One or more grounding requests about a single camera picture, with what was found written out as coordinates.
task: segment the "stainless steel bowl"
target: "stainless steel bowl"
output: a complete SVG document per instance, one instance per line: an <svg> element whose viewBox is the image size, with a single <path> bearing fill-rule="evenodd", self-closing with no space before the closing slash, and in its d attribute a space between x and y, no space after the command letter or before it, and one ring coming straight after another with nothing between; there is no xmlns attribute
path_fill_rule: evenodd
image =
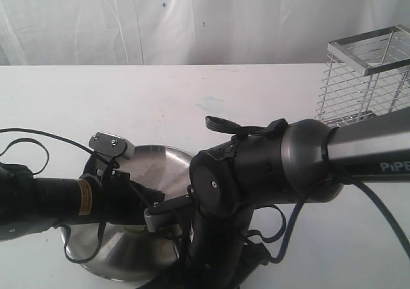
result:
<svg viewBox="0 0 410 289"><path fill-rule="evenodd" d="M120 170L131 180L165 193L171 199L186 193L190 184L188 153L162 145L135 147L130 160L118 159ZM72 226L67 247L76 259L91 255L97 245L98 224ZM175 262L175 243L149 233L145 226L107 224L99 254L82 266L91 273L117 281L136 281L143 285Z"/></svg>

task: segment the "chrome wire basket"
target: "chrome wire basket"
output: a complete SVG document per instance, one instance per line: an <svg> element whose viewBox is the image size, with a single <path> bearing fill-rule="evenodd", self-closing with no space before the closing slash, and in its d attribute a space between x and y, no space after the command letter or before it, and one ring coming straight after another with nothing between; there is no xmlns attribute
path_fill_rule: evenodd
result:
<svg viewBox="0 0 410 289"><path fill-rule="evenodd" d="M346 126L410 106L410 29L392 26L329 42L317 109L328 126Z"/></svg>

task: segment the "wire basket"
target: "wire basket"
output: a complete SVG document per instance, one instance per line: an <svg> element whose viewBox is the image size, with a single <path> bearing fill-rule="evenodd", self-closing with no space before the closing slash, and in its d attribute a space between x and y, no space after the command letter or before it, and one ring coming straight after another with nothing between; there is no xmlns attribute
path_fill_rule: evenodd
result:
<svg viewBox="0 0 410 289"><path fill-rule="evenodd" d="M346 126L410 106L410 29L392 26L329 42L318 120Z"/></svg>

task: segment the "white curtain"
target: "white curtain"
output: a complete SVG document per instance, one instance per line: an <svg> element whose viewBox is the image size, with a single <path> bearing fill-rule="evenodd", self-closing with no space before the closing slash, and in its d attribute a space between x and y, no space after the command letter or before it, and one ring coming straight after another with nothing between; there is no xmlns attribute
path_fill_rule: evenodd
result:
<svg viewBox="0 0 410 289"><path fill-rule="evenodd" d="M0 0L0 65L307 63L410 0Z"/></svg>

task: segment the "white table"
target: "white table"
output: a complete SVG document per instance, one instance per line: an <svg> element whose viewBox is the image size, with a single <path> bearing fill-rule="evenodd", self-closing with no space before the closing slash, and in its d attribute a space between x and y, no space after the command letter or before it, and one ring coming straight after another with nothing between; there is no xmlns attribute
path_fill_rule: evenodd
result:
<svg viewBox="0 0 410 289"><path fill-rule="evenodd" d="M315 116L323 65L194 65L0 67L0 127L35 128L86 144L96 131L135 145L165 144L196 153L229 137L208 131L206 115L266 126ZM4 147L18 134L0 136ZM76 178L87 155L40 138L51 160L42 176ZM12 148L3 162L39 169L43 152ZM410 230L410 188L374 185ZM289 215L292 205L282 208ZM252 221L266 235L279 217L259 211ZM274 253L278 244L269 245ZM353 186L329 204L300 214L284 261L260 267L241 288L408 288L410 264L390 227ZM0 243L0 288L134 288L93 276L63 255L58 231Z"/></svg>

